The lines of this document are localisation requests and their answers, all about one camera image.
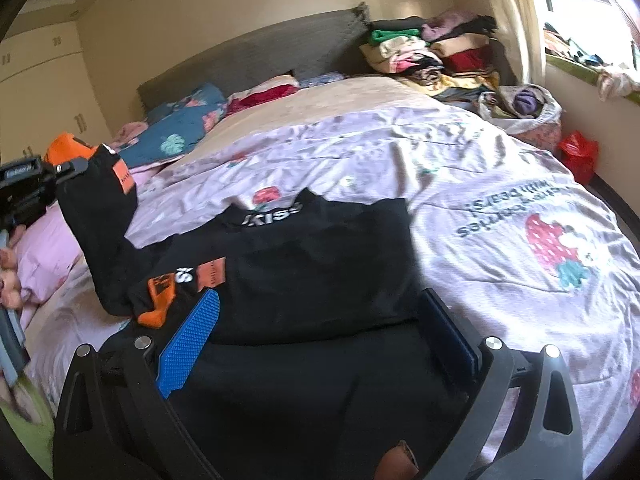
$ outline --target red plastic bag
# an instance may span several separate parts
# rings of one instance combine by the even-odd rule
[[[598,142],[585,139],[580,132],[573,132],[558,146],[562,151],[562,163],[574,174],[576,182],[586,186],[595,173]]]

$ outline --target human hand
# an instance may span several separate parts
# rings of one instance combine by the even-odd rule
[[[18,225],[11,234],[5,248],[0,249],[0,303],[5,308],[20,310],[22,298],[20,297],[20,279],[18,278],[18,257],[14,247],[22,238],[26,227]]]
[[[401,440],[382,457],[373,480],[412,480],[417,474],[415,456],[407,443]]]

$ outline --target white cabinet door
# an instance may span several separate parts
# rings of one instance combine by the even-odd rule
[[[74,22],[28,30],[0,43],[0,81],[56,57],[82,52]]]
[[[2,163],[21,157],[29,147],[43,155],[62,132],[90,145],[110,139],[80,53],[47,61],[0,83]]]

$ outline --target pillow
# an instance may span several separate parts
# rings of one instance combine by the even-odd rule
[[[273,77],[250,90],[231,94],[228,99],[226,114],[229,116],[236,112],[247,110],[247,108],[295,94],[299,89],[300,83],[292,75]]]
[[[335,81],[342,81],[343,79],[347,79],[347,76],[340,72],[328,72],[326,74],[300,81],[300,88],[311,88],[312,86],[326,85]]]
[[[43,304],[65,282],[82,251],[56,202],[25,231],[15,253],[23,301]]]
[[[151,126],[181,108],[197,106],[198,103],[200,103],[200,105],[213,105],[225,102],[226,99],[217,86],[211,83],[204,83],[204,85],[195,89],[190,95],[187,95],[187,97],[183,97],[175,103],[162,103],[151,110],[146,115],[146,122]]]
[[[186,155],[226,112],[220,90],[206,84],[174,104],[174,111],[151,124],[136,138],[120,147],[118,154],[131,170]]]

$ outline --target curtain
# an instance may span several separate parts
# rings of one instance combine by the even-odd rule
[[[545,48],[534,0],[489,0],[513,73],[521,83],[545,83]]]

